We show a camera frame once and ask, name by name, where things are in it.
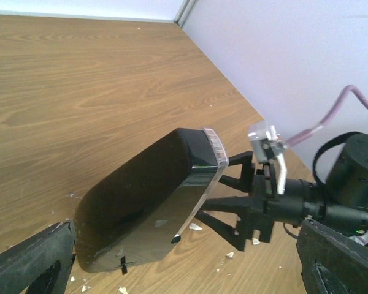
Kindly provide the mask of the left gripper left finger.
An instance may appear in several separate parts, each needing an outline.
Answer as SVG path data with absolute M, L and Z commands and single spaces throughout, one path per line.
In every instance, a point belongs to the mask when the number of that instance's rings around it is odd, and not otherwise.
M 64 293 L 76 254 L 73 221 L 49 226 L 0 254 L 0 293 Z

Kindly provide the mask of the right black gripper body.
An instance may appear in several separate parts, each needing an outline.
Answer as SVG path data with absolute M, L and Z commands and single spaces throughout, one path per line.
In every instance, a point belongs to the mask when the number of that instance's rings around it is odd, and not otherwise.
M 244 250 L 246 241 L 259 231 L 259 241 L 269 243 L 276 222 L 301 226 L 307 216 L 307 182 L 301 179 L 288 179 L 285 192 L 276 192 L 275 170 L 272 165 L 256 169 L 254 163 L 242 164 L 237 190 L 248 193 L 239 197 L 236 227 L 232 235 L 236 248 Z

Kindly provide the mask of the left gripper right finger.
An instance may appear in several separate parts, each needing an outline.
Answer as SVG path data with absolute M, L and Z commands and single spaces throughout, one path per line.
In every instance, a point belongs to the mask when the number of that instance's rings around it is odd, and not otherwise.
M 368 293 L 368 247 L 311 219 L 296 245 L 307 293 Z

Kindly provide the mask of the clear plastic metronome cover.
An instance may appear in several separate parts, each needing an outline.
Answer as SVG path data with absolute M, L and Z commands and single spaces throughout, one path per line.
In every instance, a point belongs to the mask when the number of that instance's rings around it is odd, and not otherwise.
M 203 131 L 203 133 L 205 133 L 205 136 L 209 141 L 209 145 L 213 151 L 213 156 L 217 162 L 217 170 L 212 180 L 210 181 L 209 185 L 206 187 L 205 192 L 202 194 L 202 197 L 200 198 L 196 206 L 193 208 L 192 212 L 190 213 L 190 215 L 188 216 L 187 220 L 184 222 L 180 230 L 174 236 L 174 239 L 171 242 L 172 244 L 178 243 L 180 241 L 182 232 L 189 225 L 189 223 L 191 222 L 192 218 L 196 215 L 196 213 L 201 210 L 202 205 L 205 203 L 209 194 L 213 191 L 213 189 L 221 179 L 224 170 L 229 165 L 229 157 L 227 156 L 226 150 L 217 133 L 211 128 L 202 128 L 201 130 Z

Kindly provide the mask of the black metronome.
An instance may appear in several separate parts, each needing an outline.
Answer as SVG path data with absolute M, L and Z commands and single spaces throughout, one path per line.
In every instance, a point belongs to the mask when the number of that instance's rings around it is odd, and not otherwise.
M 107 175 L 75 211 L 102 243 L 87 269 L 125 273 L 162 260 L 216 170 L 205 133 L 177 128 Z

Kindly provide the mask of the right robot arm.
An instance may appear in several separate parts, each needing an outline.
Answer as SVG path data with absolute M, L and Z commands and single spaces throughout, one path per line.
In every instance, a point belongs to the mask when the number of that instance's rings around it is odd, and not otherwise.
M 269 243 L 274 224 L 299 227 L 307 218 L 345 235 L 364 237 L 368 233 L 368 134 L 347 132 L 325 143 L 315 154 L 341 146 L 325 181 L 287 179 L 285 191 L 277 192 L 272 163 L 256 168 L 253 152 L 230 158 L 241 165 L 240 178 L 222 176 L 222 184 L 243 192 L 243 196 L 213 198 L 196 213 L 197 220 L 209 226 L 237 250 L 259 231 L 259 241 Z

